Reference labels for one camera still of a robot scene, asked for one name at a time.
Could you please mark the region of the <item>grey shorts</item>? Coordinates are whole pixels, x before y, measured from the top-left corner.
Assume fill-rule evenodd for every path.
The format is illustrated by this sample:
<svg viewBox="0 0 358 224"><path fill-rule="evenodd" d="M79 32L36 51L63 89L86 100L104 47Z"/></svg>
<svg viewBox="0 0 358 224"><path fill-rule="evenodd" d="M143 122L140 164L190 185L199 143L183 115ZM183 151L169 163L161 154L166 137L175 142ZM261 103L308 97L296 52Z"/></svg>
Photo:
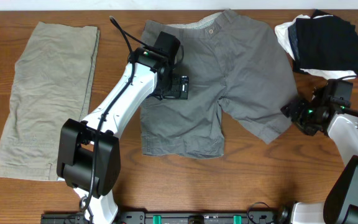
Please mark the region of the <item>grey shorts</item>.
<svg viewBox="0 0 358 224"><path fill-rule="evenodd" d="M222 115L270 143L291 125L281 109L298 92L285 51L265 22L227 9L191 24L147 21L142 33L153 44L159 33L184 47L175 73L189 78L185 100L144 100L140 107L142 152L196 159L224 153Z"/></svg>

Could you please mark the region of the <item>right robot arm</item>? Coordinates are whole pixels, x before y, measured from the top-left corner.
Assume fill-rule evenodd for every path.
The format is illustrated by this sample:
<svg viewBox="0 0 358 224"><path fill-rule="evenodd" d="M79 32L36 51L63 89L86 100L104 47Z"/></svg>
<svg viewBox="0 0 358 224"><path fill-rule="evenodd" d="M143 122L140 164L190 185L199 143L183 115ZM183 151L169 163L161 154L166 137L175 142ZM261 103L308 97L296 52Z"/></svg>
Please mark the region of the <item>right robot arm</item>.
<svg viewBox="0 0 358 224"><path fill-rule="evenodd" d="M358 223L358 111L344 100L309 102L297 98L281 108L304 134L321 131L333 140L344 170L320 203L297 202L282 212L282 223Z"/></svg>

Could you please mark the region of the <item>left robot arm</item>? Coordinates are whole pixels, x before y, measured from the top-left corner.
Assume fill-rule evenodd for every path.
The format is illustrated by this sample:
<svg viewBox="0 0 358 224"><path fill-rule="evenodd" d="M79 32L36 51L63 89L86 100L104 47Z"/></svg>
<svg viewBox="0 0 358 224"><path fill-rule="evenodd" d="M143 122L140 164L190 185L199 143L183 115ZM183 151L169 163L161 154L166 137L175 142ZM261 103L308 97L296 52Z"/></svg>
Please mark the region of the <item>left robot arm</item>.
<svg viewBox="0 0 358 224"><path fill-rule="evenodd" d="M181 64L176 47L139 47L128 56L121 79L103 102L80 121L62 126L57 175L80 197L86 223L113 223L118 213L112 188L121 170L119 139L148 97L185 100L188 77L175 74Z"/></svg>

